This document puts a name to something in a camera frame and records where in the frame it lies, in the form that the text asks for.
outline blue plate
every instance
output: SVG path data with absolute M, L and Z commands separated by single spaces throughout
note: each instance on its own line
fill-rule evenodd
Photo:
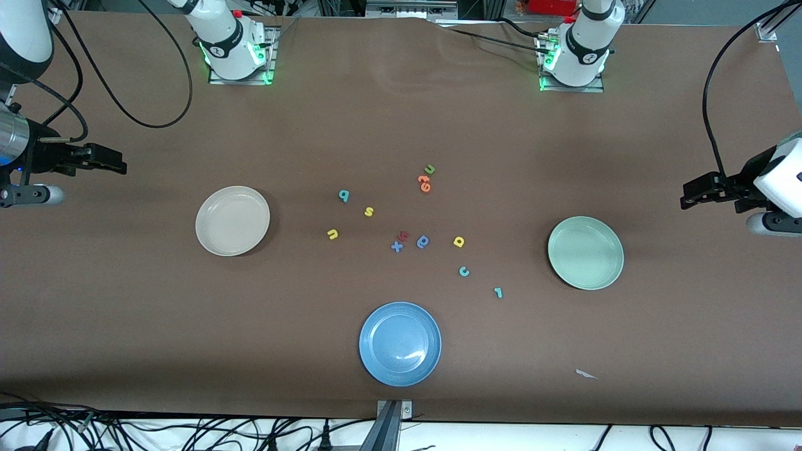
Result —
M 389 303 L 367 317 L 359 355 L 382 384 L 409 387 L 435 370 L 441 343 L 440 329 L 427 311 L 413 303 Z

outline brown paper tablecloth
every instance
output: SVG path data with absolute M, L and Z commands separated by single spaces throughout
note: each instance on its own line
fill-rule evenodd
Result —
M 180 111 L 184 71 L 151 18 L 75 20 L 135 115 Z M 192 64 L 187 117 L 133 124 L 81 58 L 90 140 L 123 152 L 129 174 L 36 176 L 64 204 L 0 212 L 3 388 L 160 412 L 362 417 L 410 398 L 428 420 L 802 421 L 802 241 L 750 235 L 732 205 L 678 203 L 715 170 L 701 91 L 735 29 L 624 26 L 606 92 L 574 95 L 538 91 L 527 51 L 417 19 L 304 18 L 281 40 L 274 85 L 209 86 L 188 23 L 164 20 Z M 67 94 L 74 70 L 56 54 L 42 80 Z M 34 87 L 16 100 L 35 120 L 58 106 Z M 734 45 L 711 120 L 732 173 L 800 126 L 774 44 Z M 78 131 L 69 113 L 53 126 Z M 273 213 L 239 258 L 194 231 L 229 185 L 260 190 Z M 609 288 L 575 290 L 549 266 L 549 232 L 574 215 L 622 240 Z M 431 244 L 396 254 L 400 230 Z M 364 319 L 396 300 L 443 334 L 438 367 L 410 388 L 376 382 L 357 349 Z

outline black cable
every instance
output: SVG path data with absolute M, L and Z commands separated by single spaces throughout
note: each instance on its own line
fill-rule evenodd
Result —
M 70 59 L 72 60 L 72 65 L 75 67 L 75 74 L 78 77 L 78 82 L 75 84 L 75 90 L 67 98 L 67 100 L 69 100 L 70 103 L 72 103 L 75 102 L 75 99 L 78 98 L 78 94 L 81 93 L 81 88 L 83 87 L 83 71 L 81 71 L 81 64 L 78 62 L 78 58 L 75 56 L 75 52 L 72 51 L 72 49 L 70 48 L 70 44 L 67 43 L 67 40 L 64 38 L 64 35 L 61 34 L 61 31 L 59 31 L 59 29 L 56 28 L 55 26 L 52 26 L 51 29 L 53 30 L 53 34 L 55 35 L 55 37 L 59 39 L 59 42 L 61 42 L 61 45 L 64 46 L 64 50 L 67 51 L 67 54 L 70 56 Z M 58 110 L 56 110 L 53 114 L 48 116 L 47 119 L 45 119 L 42 122 L 42 125 L 47 126 L 50 122 L 53 122 L 55 118 L 59 117 L 61 113 L 63 113 L 64 110 L 66 109 L 67 105 L 62 104 Z
M 455 33 L 460 33 L 461 35 L 473 36 L 474 38 L 484 39 L 486 41 L 492 41 L 494 43 L 504 44 L 504 45 L 511 46 L 511 47 L 523 48 L 523 49 L 526 49 L 526 50 L 535 51 L 537 53 L 549 53 L 549 51 L 547 51 L 544 48 L 535 48 L 535 47 L 525 46 L 525 45 L 521 45 L 521 44 L 511 43 L 509 41 L 502 41 L 501 39 L 491 38 L 489 36 L 477 35 L 476 33 L 471 33 L 470 31 L 455 30 L 453 28 L 449 28 L 449 30 L 451 30 L 451 31 L 453 31 Z
M 524 36 L 529 36 L 530 38 L 536 38 L 537 37 L 537 33 L 533 33 L 532 31 L 524 30 L 523 28 L 519 27 L 515 22 L 513 22 L 512 20 L 510 20 L 510 19 L 508 19 L 506 17 L 499 17 L 497 19 L 493 19 L 493 22 L 504 22 L 504 23 L 510 25 L 512 28 L 514 28 L 515 31 L 517 31 L 518 33 L 521 33 Z
M 332 433 L 332 432 L 336 431 L 337 429 L 342 429 L 342 428 L 345 428 L 347 426 L 356 425 L 357 423 L 364 423 L 365 421 L 374 421 L 374 420 L 375 420 L 375 418 L 366 418 L 366 419 L 363 419 L 363 420 L 349 421 L 347 423 L 343 423 L 341 425 L 334 426 L 333 428 L 329 429 L 329 432 Z M 315 437 L 310 438 L 309 441 L 307 441 L 306 443 L 301 445 L 295 451 L 301 451 L 304 448 L 308 449 L 314 443 L 314 441 L 316 441 L 320 437 L 323 437 L 323 433 L 319 433 Z
M 169 425 L 169 426 L 162 426 L 160 428 L 147 428 L 147 427 L 144 427 L 144 426 L 139 426 L 139 425 L 137 425 L 135 423 L 132 423 L 130 421 L 125 421 L 125 422 L 122 423 L 122 425 L 131 426 L 134 429 L 138 429 L 138 430 L 146 432 L 146 433 L 157 433 L 157 432 L 166 431 L 166 430 L 169 430 L 169 429 L 198 429 L 198 426 L 195 426 L 195 425 Z M 201 426 L 200 429 L 208 430 L 208 431 L 221 432 L 221 433 L 229 431 L 228 429 L 223 429 L 223 428 L 205 428 L 203 426 Z M 250 435 L 250 434 L 247 434 L 247 433 L 239 433 L 239 432 L 234 433 L 234 435 L 238 435 L 240 437 L 246 437 L 246 438 L 250 438 L 250 439 L 254 439 L 254 440 L 262 440 L 262 439 L 268 437 L 266 435 L 261 435 L 261 434 Z
M 123 440 L 125 443 L 128 444 L 128 448 L 133 451 L 133 447 L 131 447 L 131 443 L 136 445 L 137 448 L 141 449 L 142 451 L 151 451 L 150 449 L 145 448 L 142 446 L 138 441 L 134 440 L 134 437 L 128 435 L 128 432 L 125 431 L 122 423 L 119 420 L 113 420 L 111 422 L 111 426 L 114 427 L 115 430 L 119 431 L 119 433 L 123 436 Z
M 242 448 L 242 443 L 240 443 L 239 441 L 236 441 L 236 440 L 222 441 L 222 442 L 220 442 L 220 443 L 217 443 L 217 444 L 215 444 L 215 445 L 209 446 L 209 447 L 206 449 L 206 451 L 213 451 L 213 450 L 214 450 L 214 448 L 215 448 L 215 446 L 227 445 L 227 444 L 229 444 L 229 443 L 236 443 L 236 444 L 237 444 L 237 446 L 239 446 L 239 448 L 240 448 L 240 451 L 243 451 L 243 448 Z
M 112 428 L 110 435 L 111 435 L 111 439 L 114 441 L 115 445 L 117 445 L 117 448 L 119 449 L 119 451 L 124 451 L 125 448 L 123 447 L 123 443 L 119 440 L 119 437 L 117 437 L 117 430 Z
M 267 13 L 273 16 L 276 15 L 276 13 L 274 13 L 273 11 L 268 10 L 266 6 L 256 6 L 256 0 L 248 0 L 248 4 L 250 4 L 250 7 L 254 8 L 255 10 L 259 9 L 263 13 Z
M 602 449 L 602 445 L 604 445 L 604 439 L 607 438 L 607 434 L 610 433 L 610 430 L 612 428 L 613 428 L 613 425 L 607 425 L 607 428 L 604 430 L 603 433 L 601 433 L 601 437 L 599 437 L 599 441 L 596 444 L 596 447 L 593 448 L 592 451 L 599 451 L 599 449 Z
M 211 425 L 215 421 L 217 421 L 217 424 L 214 425 L 214 427 L 216 428 L 216 427 L 222 425 L 223 423 L 225 423 L 226 421 L 228 421 L 228 419 L 210 420 L 209 423 L 207 423 L 207 425 Z M 192 449 L 195 449 L 195 445 L 197 445 L 198 441 L 200 441 L 201 438 L 203 438 L 204 435 L 209 433 L 208 430 L 205 430 L 203 433 L 199 434 L 199 432 L 201 431 L 200 424 L 201 424 L 201 422 L 198 421 L 198 428 L 199 429 L 195 431 L 195 433 L 187 440 L 186 443 L 184 443 L 184 447 L 181 448 L 181 451 L 190 451 Z
M 90 423 L 90 426 L 92 427 L 92 430 L 95 431 L 95 436 L 97 437 L 94 448 L 97 449 L 99 446 L 101 449 L 105 449 L 106 447 L 103 446 L 103 436 L 108 432 L 110 425 L 106 425 L 106 428 L 102 433 L 98 431 L 97 424 L 94 421 Z
M 56 99 L 59 100 L 59 102 L 61 102 L 62 104 L 66 105 L 67 108 L 70 109 L 72 114 L 75 115 L 75 118 L 78 119 L 78 122 L 81 123 L 81 134 L 78 135 L 75 138 L 70 138 L 69 142 L 75 143 L 75 142 L 78 142 L 78 141 L 86 139 L 86 137 L 89 135 L 89 126 L 87 125 L 87 121 L 83 118 L 83 115 L 81 114 L 81 112 L 78 111 L 78 108 L 76 108 L 75 105 L 73 105 L 71 101 L 65 99 L 63 95 L 61 95 L 58 92 L 54 91 L 53 88 L 47 86 L 46 84 L 40 82 L 39 80 L 34 80 L 34 79 L 32 79 L 31 77 L 29 77 L 29 76 L 27 76 L 25 74 L 17 72 L 16 70 L 14 70 L 11 67 L 9 67 L 8 64 L 5 64 L 3 61 L 0 61 L 0 67 L 2 67 L 3 69 L 6 69 L 8 72 L 16 75 L 19 78 L 24 79 L 28 83 L 32 83 L 32 84 L 34 84 L 34 86 L 43 89 L 47 94 L 50 94 L 50 95 L 54 96 Z
M 11 426 L 10 428 L 8 428 L 8 429 L 6 429 L 5 431 L 3 431 L 2 433 L 0 433 L 0 438 L 3 438 L 3 436 L 5 436 L 5 435 L 6 435 L 8 432 L 10 432 L 10 431 L 11 431 L 11 429 L 14 429 L 14 428 L 16 428 L 16 427 L 17 427 L 17 426 L 19 426 L 19 425 L 24 425 L 26 422 L 27 422 L 27 419 L 24 419 L 24 420 L 20 420 L 20 421 L 18 421 L 16 424 L 14 424 L 14 425 L 13 425 L 13 426 Z
M 769 15 L 774 14 L 775 12 L 781 11 L 781 10 L 791 6 L 791 5 L 799 5 L 799 4 L 802 4 L 802 0 L 791 0 L 788 3 L 784 3 L 782 5 L 779 5 L 779 6 L 776 6 L 774 8 L 771 8 L 770 10 L 766 11 L 765 13 L 762 13 L 761 15 L 757 16 L 756 18 L 752 19 L 747 25 L 743 26 L 740 30 L 736 31 L 735 34 L 732 35 L 732 37 L 727 41 L 727 43 L 724 44 L 724 47 L 722 47 L 721 50 L 719 51 L 719 53 L 715 56 L 715 59 L 713 60 L 713 64 L 710 67 L 710 71 L 707 73 L 707 79 L 705 80 L 704 90 L 702 92 L 702 119 L 704 121 L 704 128 L 705 128 L 705 131 L 707 132 L 707 137 L 710 139 L 710 144 L 711 144 L 711 147 L 713 148 L 713 156 L 715 157 L 715 163 L 719 167 L 719 173 L 721 174 L 721 178 L 723 180 L 723 183 L 728 188 L 730 188 L 729 187 L 729 181 L 727 180 L 727 174 L 724 172 L 724 163 L 721 161 L 721 155 L 719 154 L 719 144 L 716 142 L 715 136 L 713 136 L 713 129 L 712 129 L 711 125 L 710 125 L 710 117 L 708 117 L 708 114 L 707 114 L 707 97 L 708 97 L 708 91 L 710 90 L 710 82 L 713 80 L 713 72 L 715 71 L 716 67 L 719 65 L 719 61 L 721 61 L 721 58 L 724 56 L 724 53 L 727 51 L 727 49 L 730 48 L 732 43 L 735 42 L 735 40 L 738 37 L 740 37 L 740 35 L 745 33 L 747 30 L 752 28 L 756 23 L 760 22 L 761 20 L 763 20 L 764 18 L 768 17 Z M 735 195 L 738 196 L 738 197 L 741 197 L 741 195 L 739 193 L 735 193 Z
M 208 449 L 214 449 L 216 446 L 220 445 L 225 439 L 227 439 L 227 438 L 231 437 L 233 434 L 237 433 L 237 429 L 247 425 L 248 423 L 252 423 L 254 421 L 256 421 L 256 420 L 249 419 L 249 420 L 245 420 L 244 422 L 240 423 L 237 426 L 234 426 L 228 432 L 226 432 L 225 434 L 221 435 L 220 438 L 218 438 L 217 441 L 212 444 L 212 446 L 209 446 Z
M 786 15 L 785 15 L 785 17 L 783 17 L 783 19 L 782 19 L 782 20 L 780 20 L 780 21 L 779 21 L 777 24 L 775 24 L 775 25 L 774 25 L 774 26 L 773 26 L 773 27 L 772 27 L 772 28 L 771 28 L 771 29 L 768 31 L 768 33 L 770 33 L 770 34 L 771 34 L 771 33 L 773 33 L 773 32 L 774 32 L 774 30 L 776 30 L 776 29 L 777 29 L 777 28 L 778 28 L 780 25 L 782 25 L 783 23 L 785 23 L 785 21 L 786 21 L 786 20 L 788 20 L 788 18 L 790 18 L 791 16 L 793 16 L 793 15 L 796 13 L 796 10 L 798 10 L 798 9 L 800 8 L 800 6 L 802 6 L 802 5 L 796 5 L 796 8 L 794 8 L 794 10 L 793 10 L 793 11 L 791 11 L 790 13 L 786 14 Z M 772 16 L 772 18 L 774 18 L 775 16 L 777 16 L 779 13 L 780 13 L 779 11 L 778 11 L 777 13 L 775 13 L 775 14 L 774 14 L 774 16 Z
M 662 426 L 657 426 L 657 425 L 649 426 L 649 438 L 652 439 L 652 443 L 654 443 L 654 446 L 657 446 L 658 448 L 660 448 L 661 451 L 668 451 L 668 449 L 663 448 L 657 442 L 657 438 L 654 437 L 654 430 L 655 429 L 659 430 L 662 433 L 662 435 L 666 436 L 666 440 L 668 440 L 668 445 L 671 447 L 671 451 L 677 451 L 677 449 L 674 447 L 674 442 L 671 441 L 671 437 L 668 437 L 668 433 L 666 432 L 665 429 L 662 428 Z
M 70 434 L 68 434 L 68 433 L 67 433 L 67 429 L 64 427 L 65 425 L 66 425 L 66 426 L 69 426 L 71 429 L 73 429 L 73 430 L 75 431 L 75 433 L 76 433 L 76 434 L 77 434 L 79 437 L 81 437 L 81 439 L 82 439 L 82 440 L 83 440 L 83 442 L 84 442 L 84 443 L 87 445 L 87 447 L 88 447 L 88 448 L 90 448 L 90 449 L 92 448 L 91 441 L 87 439 L 86 435 L 84 435 L 84 434 L 83 434 L 83 433 L 82 433 L 80 430 L 78 430 L 78 428 L 77 428 L 77 427 L 75 427 L 75 425 L 73 425 L 73 424 L 72 424 L 72 423 L 71 423 L 71 422 L 70 422 L 70 421 L 69 421 L 69 420 L 68 420 L 68 419 L 67 419 L 67 418 L 66 418 L 64 415 L 62 415 L 60 412 L 56 412 L 56 411 L 54 411 L 54 410 L 48 410 L 48 409 L 46 409 L 46 408 L 45 408 L 43 405 L 37 404 L 37 403 L 35 403 L 34 401 L 28 400 L 28 399 L 26 399 L 26 398 L 24 398 L 24 397 L 22 397 L 22 396 L 20 396 L 20 395 L 15 395 L 15 394 L 13 394 L 13 393 L 9 393 L 9 392 L 3 392 L 3 391 L 0 391 L 0 395 L 2 395 L 2 396 L 6 396 L 6 397 L 9 397 L 9 398 L 15 398 L 15 399 L 17 399 L 17 400 L 20 400 L 20 401 L 21 401 L 23 404 L 25 404 L 25 405 L 26 405 L 28 408 L 30 408 L 30 409 L 33 409 L 33 410 L 35 410 L 36 412 L 40 412 L 40 413 L 42 413 L 42 414 L 44 414 L 44 415 L 46 415 L 46 416 L 50 417 L 52 420 L 54 420 L 54 421 L 55 421 L 55 423 L 56 423 L 56 424 L 57 424 L 57 425 L 58 425 L 58 426 L 59 426 L 59 427 L 62 429 L 62 431 L 64 432 L 64 436 L 66 437 L 66 439 L 67 439 L 67 443 L 68 443 L 68 444 L 69 444 L 69 446 L 70 446 L 70 451 L 74 451 L 74 446 L 73 446 L 73 444 L 72 444 L 72 440 L 70 439 Z
M 276 438 L 286 437 L 288 435 L 292 435 L 292 434 L 294 434 L 294 433 L 296 433 L 298 431 L 302 431 L 304 429 L 309 429 L 310 431 L 312 431 L 312 435 L 310 435 L 310 437 L 312 437 L 314 435 L 314 430 L 310 426 L 301 426 L 301 427 L 298 427 L 298 428 L 295 428 L 295 429 L 291 429 L 291 430 L 283 432 L 283 433 L 278 433 L 278 434 L 276 434 Z
M 471 7 L 470 7 L 470 8 L 468 8 L 468 10 L 467 10 L 467 11 L 465 11 L 465 14 L 462 14 L 462 19 L 465 19 L 465 18 L 467 18 L 467 17 L 468 17 L 468 16 L 471 14 L 471 11 L 473 11 L 473 9 L 474 9 L 474 8 L 476 8 L 476 5 L 478 5 L 478 4 L 479 4 L 479 2 L 481 2 L 481 1 L 482 1 L 482 0 L 476 0 L 476 1 L 475 1 L 475 2 L 474 2 L 472 5 L 471 5 Z
M 710 437 L 713 437 L 713 426 L 705 426 L 707 428 L 707 436 L 704 437 L 702 444 L 702 451 L 707 451 L 707 446 L 710 444 Z
M 651 9 L 652 9 L 652 7 L 654 7 L 654 4 L 655 4 L 655 3 L 657 3 L 657 0 L 652 0 L 652 3 L 650 3 L 650 4 L 649 4 L 649 5 L 646 7 L 646 10 L 645 10 L 645 11 L 643 11 L 643 13 L 642 13 L 642 14 L 640 14 L 640 16 L 641 16 L 641 17 L 640 17 L 640 19 L 638 20 L 638 23 L 643 23 L 643 19 L 644 19 L 644 18 L 646 18 L 646 15 L 647 15 L 647 14 L 649 14 L 649 13 L 651 12 Z
M 287 420 L 285 420 L 284 424 L 276 428 L 276 433 L 283 432 L 285 429 L 287 429 L 291 425 L 294 425 L 295 423 L 298 423 L 300 420 L 301 420 L 300 418 L 288 418 Z
M 136 0 L 136 1 L 139 2 L 140 5 L 142 5 L 142 7 L 151 15 L 151 17 L 153 17 L 153 20 L 155 20 L 161 26 L 162 30 L 164 30 L 164 32 L 167 33 L 167 36 L 170 38 L 172 43 L 175 44 L 178 53 L 181 55 L 181 61 L 184 63 L 184 69 L 187 72 L 187 84 L 189 87 L 187 104 L 184 106 L 184 110 L 175 119 L 170 120 L 169 122 L 165 122 L 164 124 L 149 124 L 147 122 L 143 122 L 142 120 L 139 120 L 136 117 L 134 117 L 130 112 L 128 112 L 127 109 L 125 109 L 125 107 L 117 99 L 117 96 L 109 87 L 108 83 L 106 82 L 106 79 L 103 77 L 103 74 L 100 73 L 100 69 L 95 63 L 95 59 L 92 58 L 92 55 L 89 53 L 89 49 L 87 49 L 86 43 L 84 43 L 83 38 L 81 38 L 81 34 L 78 32 L 78 28 L 72 22 L 72 18 L 70 17 L 69 13 L 67 13 L 67 7 L 64 5 L 64 2 L 62 2 L 62 0 L 50 0 L 50 1 L 54 2 L 55 5 L 57 5 L 63 11 L 64 17 L 67 19 L 67 23 L 69 23 L 72 32 L 75 34 L 75 38 L 78 39 L 78 44 L 81 46 L 83 53 L 87 56 L 87 59 L 89 60 L 89 63 L 92 66 L 92 69 L 95 70 L 98 79 L 103 84 L 103 87 L 106 89 L 106 92 L 108 93 L 109 97 L 111 97 L 111 101 L 114 102 L 117 108 L 119 108 L 119 110 L 122 111 L 123 114 L 128 117 L 128 119 L 133 120 L 137 124 L 147 128 L 166 128 L 184 119 L 184 116 L 186 116 L 187 112 L 189 111 L 190 105 L 192 105 L 192 94 L 193 94 L 192 72 L 189 70 L 189 63 L 187 62 L 187 57 L 186 55 L 184 55 L 184 51 L 181 49 L 181 45 L 179 45 L 178 41 L 176 40 L 176 37 L 172 35 L 167 26 L 164 25 L 164 22 L 162 22 L 161 19 L 159 19 L 159 17 L 156 16 L 153 10 L 151 10 L 143 0 Z

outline small paper scrap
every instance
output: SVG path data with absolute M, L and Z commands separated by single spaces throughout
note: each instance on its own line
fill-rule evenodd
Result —
M 597 378 L 596 376 L 594 376 L 594 375 L 592 375 L 592 374 L 589 374 L 589 373 L 587 373 L 587 372 L 583 372 L 582 370 L 578 370 L 578 369 L 577 369 L 577 374 L 578 374 L 579 376 L 586 377 L 586 378 L 588 378 L 588 379 L 595 379 L 595 380 L 598 380 L 598 379 L 599 379 L 599 378 Z

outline white floor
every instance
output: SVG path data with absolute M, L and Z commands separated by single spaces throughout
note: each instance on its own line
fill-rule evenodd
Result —
M 242 420 L 231 421 L 228 427 L 241 423 Z M 345 421 L 332 421 L 331 426 Z M 270 430 L 272 420 L 259 420 L 258 430 L 263 434 Z M 0 423 L 0 433 L 12 422 Z M 191 425 L 196 421 L 136 421 L 145 427 L 165 425 Z M 322 420 L 301 421 L 292 426 L 309 425 L 317 435 L 322 428 Z M 367 435 L 371 422 L 360 423 L 340 429 L 331 434 L 333 445 L 359 445 Z M 2 439 L 0 451 L 12 451 L 23 446 L 33 446 L 50 430 L 49 425 L 20 426 Z M 532 451 L 590 451 L 596 446 L 604 431 L 603 425 L 489 425 L 458 423 L 416 423 L 403 425 L 399 451 L 414 451 L 434 445 L 434 451 L 465 450 L 532 450 Z M 157 433 L 144 433 L 127 427 L 131 436 L 145 447 L 153 451 L 180 451 L 184 443 L 192 436 L 192 429 L 170 429 Z M 49 451 L 69 451 L 67 441 L 60 429 L 56 429 Z M 666 427 L 677 451 L 701 451 L 707 430 L 703 427 Z M 243 433 L 254 433 L 253 426 L 240 429 Z M 222 433 L 210 433 L 204 437 L 195 449 L 207 449 Z M 658 442 L 665 449 L 669 445 L 660 433 L 656 433 Z M 299 431 L 277 441 L 279 451 L 294 451 L 303 446 L 310 438 L 308 430 Z M 103 437 L 107 449 L 116 449 L 108 435 Z M 239 437 L 237 440 L 243 449 L 254 449 L 256 441 Z M 715 428 L 708 446 L 709 451 L 793 451 L 796 445 L 802 444 L 802 431 L 799 429 L 751 429 L 751 428 Z M 75 451 L 84 451 L 87 446 L 77 440 Z M 239 445 L 228 443 L 215 448 L 219 451 L 239 451 Z M 604 451 L 636 451 L 654 450 L 658 448 L 649 437 L 648 426 L 614 426 L 610 430 L 604 445 Z

